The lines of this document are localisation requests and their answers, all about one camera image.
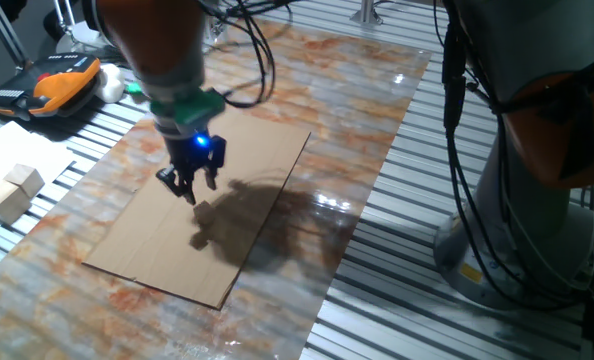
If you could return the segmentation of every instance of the yellow label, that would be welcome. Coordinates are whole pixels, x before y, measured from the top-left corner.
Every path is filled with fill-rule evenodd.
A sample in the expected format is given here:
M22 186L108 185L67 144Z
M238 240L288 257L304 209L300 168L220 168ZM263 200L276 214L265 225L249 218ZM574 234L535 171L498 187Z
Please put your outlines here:
M469 278L470 280L476 282L477 284L481 282L481 278L483 275L481 271L475 269L474 267L466 263L464 263L464 265L461 266L461 274Z

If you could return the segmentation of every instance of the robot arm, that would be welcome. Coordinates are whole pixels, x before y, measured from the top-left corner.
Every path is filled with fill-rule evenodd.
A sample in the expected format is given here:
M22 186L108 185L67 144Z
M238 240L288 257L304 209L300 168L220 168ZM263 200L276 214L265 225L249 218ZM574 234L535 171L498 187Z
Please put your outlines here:
M176 196L195 204L192 182L204 169L215 188L226 141L208 133L208 122L225 107L215 91L204 91L202 53L205 15L193 0L96 0L85 4L95 27L112 41L151 99L155 124L171 164L157 177Z

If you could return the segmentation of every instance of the wooden block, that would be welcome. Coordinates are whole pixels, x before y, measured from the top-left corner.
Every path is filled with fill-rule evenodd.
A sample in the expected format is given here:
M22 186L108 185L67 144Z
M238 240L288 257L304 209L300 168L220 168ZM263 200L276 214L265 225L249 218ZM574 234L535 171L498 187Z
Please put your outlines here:
M30 198L21 187L2 180L0 182L0 221L11 225L28 209L30 209Z
M19 186L32 199L44 186L44 180L35 168L27 165L17 164L6 175L4 180Z

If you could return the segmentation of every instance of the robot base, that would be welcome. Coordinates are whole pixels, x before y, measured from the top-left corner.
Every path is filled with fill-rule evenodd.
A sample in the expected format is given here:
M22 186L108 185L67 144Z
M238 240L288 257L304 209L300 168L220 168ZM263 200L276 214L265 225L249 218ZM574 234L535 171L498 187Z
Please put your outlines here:
M507 225L499 205L498 159L498 144L495 142L474 194L475 205L495 253L523 282L566 293L569 288L561 278L570 282L592 258L594 212L569 204L569 190L542 186L528 172L510 144L510 204L514 216ZM474 243L495 284L521 303L552 306L552 302L527 290L499 266L486 246L471 209L464 208ZM520 266L516 254L520 254L530 276ZM435 237L434 258L444 279L470 300L496 309L517 307L502 297L484 275L458 214L439 229Z
M475 233L476 244L478 246L483 263L488 273L495 281L495 284L501 290L517 301L535 306L552 306L553 304L545 301L539 296L535 296L530 291L526 291L524 286L513 280L499 264L492 258L487 247L484 244L483 237L478 231L478 226L472 214L468 214L468 223ZM588 259L588 246L591 244L591 234L593 227L593 217L589 210L571 205L568 209L568 219L558 236L548 239L548 243L558 244L553 248L552 255L547 258L552 267L555 263L561 273L576 274L583 263ZM495 243L506 242L510 245L508 235L486 228L489 235L496 233ZM481 271L481 267L475 259L473 249L468 241L468 235L464 230L459 215L448 219L439 229L435 237L434 248L435 264L442 277L459 293L468 299L481 305L500 310L510 310L517 308L517 305L503 298L492 287L488 279ZM554 252L562 255L560 261L555 259ZM517 258L512 253L502 253L498 255L504 261L504 264L514 272L524 282L531 283L531 279L526 276L517 262ZM526 250L525 258L535 258L534 251ZM557 278L554 278L543 265L539 264L538 259L531 261L531 272L540 280L540 284L549 284L553 290L565 291L566 286Z

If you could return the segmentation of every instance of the floor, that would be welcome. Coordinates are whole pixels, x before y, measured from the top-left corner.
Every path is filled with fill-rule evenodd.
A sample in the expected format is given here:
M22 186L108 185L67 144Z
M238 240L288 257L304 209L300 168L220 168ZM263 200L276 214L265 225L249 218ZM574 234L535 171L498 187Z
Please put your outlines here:
M554 315L483 309L455 293L434 270L433 234L454 205L440 120L442 49L434 34L432 7L407 1L383 4L378 12L384 24L378 28L349 22L358 8L356 0L301 2L293 6L293 20L299 26L416 47L436 55L375 183L302 358L593 358L592 346L581 339L580 309ZM443 32L447 17L443 11L438 15ZM287 15L278 11L267 17L285 20ZM42 189L22 219L0 228L0 258L145 111L128 99L113 105L96 102L53 129L63 135L62 141L78 161ZM458 146L474 185L496 125L489 110L474 97L467 98L464 112Z

